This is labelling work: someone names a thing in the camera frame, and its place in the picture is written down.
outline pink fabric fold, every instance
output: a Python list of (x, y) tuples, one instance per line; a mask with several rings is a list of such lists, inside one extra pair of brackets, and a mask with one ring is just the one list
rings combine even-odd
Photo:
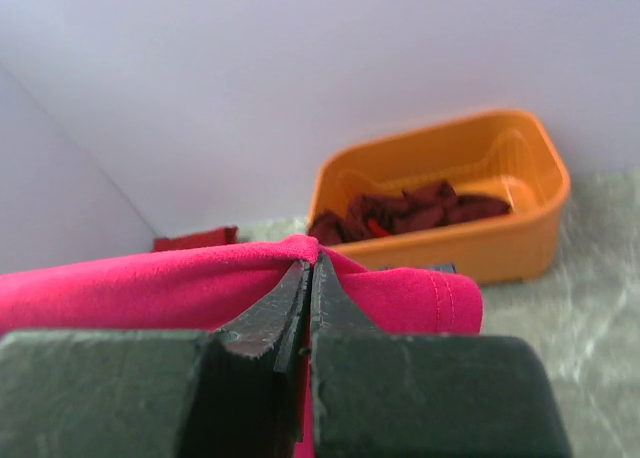
[[(215, 330), (271, 291), (293, 261), (315, 263), (321, 251), (346, 293), (384, 331), (479, 332), (482, 297), (469, 278), (407, 268), (371, 272), (296, 235), (0, 276), (0, 336), (22, 328)], [(307, 393), (296, 457), (312, 456)]]

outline white wall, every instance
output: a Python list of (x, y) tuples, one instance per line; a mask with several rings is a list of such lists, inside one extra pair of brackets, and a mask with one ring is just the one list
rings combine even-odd
[(640, 163), (640, 0), (0, 0), (0, 61), (161, 234), (304, 213), (348, 143), (531, 109)]
[(0, 67), (0, 273), (148, 251), (153, 232)]

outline pink towel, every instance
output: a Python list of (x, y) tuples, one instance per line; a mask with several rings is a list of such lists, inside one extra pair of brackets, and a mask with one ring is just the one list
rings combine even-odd
[[(0, 276), (0, 336), (18, 328), (215, 330), (280, 281), (293, 261), (328, 253), (346, 293), (390, 333), (475, 334), (476, 284), (460, 275), (395, 269), (370, 272), (307, 236), (146, 253)], [(310, 393), (305, 440), (313, 456)]]

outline orange plastic basket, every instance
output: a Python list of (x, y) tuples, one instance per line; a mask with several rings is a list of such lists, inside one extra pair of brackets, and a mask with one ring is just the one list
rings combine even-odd
[(453, 263), (479, 283), (531, 279), (553, 261), (567, 169), (540, 121), (498, 110), (377, 139), (340, 151), (321, 168), (309, 222), (344, 216), (371, 191), (400, 194), (435, 180), (459, 192), (507, 200), (507, 216), (334, 246), (369, 269)]

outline maroon fabric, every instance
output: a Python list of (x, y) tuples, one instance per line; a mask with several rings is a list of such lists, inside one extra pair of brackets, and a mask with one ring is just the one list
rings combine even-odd
[(191, 250), (209, 246), (233, 245), (237, 243), (237, 235), (237, 226), (227, 226), (178, 238), (156, 238), (153, 242), (153, 251)]
[(356, 196), (341, 217), (327, 210), (308, 234), (325, 246), (429, 230), (509, 213), (507, 202), (489, 195), (459, 195), (447, 181), (430, 183), (402, 196)]

